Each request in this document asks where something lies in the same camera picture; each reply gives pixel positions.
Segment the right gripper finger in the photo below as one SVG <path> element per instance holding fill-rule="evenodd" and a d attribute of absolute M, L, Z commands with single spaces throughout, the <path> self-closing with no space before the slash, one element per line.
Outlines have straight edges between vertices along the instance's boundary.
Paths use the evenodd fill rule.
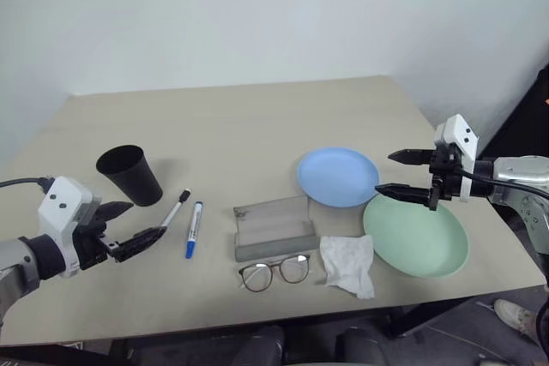
<path fill-rule="evenodd" d="M 391 153 L 388 159 L 403 165 L 429 165 L 434 153 L 432 149 L 401 149 Z"/>
<path fill-rule="evenodd" d="M 380 195 L 387 196 L 397 201 L 427 206 L 430 200 L 430 190 L 409 186 L 400 183 L 385 183 L 375 187 Z"/>

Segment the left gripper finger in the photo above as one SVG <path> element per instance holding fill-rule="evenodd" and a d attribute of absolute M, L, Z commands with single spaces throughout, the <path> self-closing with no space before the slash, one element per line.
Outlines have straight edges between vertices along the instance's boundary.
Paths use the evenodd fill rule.
<path fill-rule="evenodd" d="M 99 219 L 110 221 L 121 216 L 134 206 L 131 202 L 111 201 L 99 206 Z"/>
<path fill-rule="evenodd" d="M 166 226 L 157 226 L 138 232 L 132 238 L 119 243 L 116 248 L 112 249 L 112 257 L 115 261 L 126 261 L 140 254 L 160 240 L 166 229 Z"/>

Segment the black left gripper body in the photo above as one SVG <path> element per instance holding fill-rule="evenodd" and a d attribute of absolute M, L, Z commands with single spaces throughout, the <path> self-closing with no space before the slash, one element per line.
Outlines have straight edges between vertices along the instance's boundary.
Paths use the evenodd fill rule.
<path fill-rule="evenodd" d="M 79 267 L 82 271 L 100 264 L 108 256 L 112 257 L 115 262 L 120 262 L 108 245 L 102 241 L 106 231 L 106 222 L 115 219 L 117 216 L 119 216 L 119 213 L 98 210 L 86 225 L 79 224 L 76 226 L 72 234 L 72 240 Z"/>

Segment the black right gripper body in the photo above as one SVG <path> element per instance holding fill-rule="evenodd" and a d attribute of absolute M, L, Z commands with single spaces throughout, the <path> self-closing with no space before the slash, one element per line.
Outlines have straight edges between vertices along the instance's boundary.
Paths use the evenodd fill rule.
<path fill-rule="evenodd" d="M 455 143 L 439 145 L 432 151 L 429 172 L 432 174 L 431 188 L 426 205 L 435 211 L 440 201 L 451 201 L 459 197 L 462 186 L 462 152 Z"/>

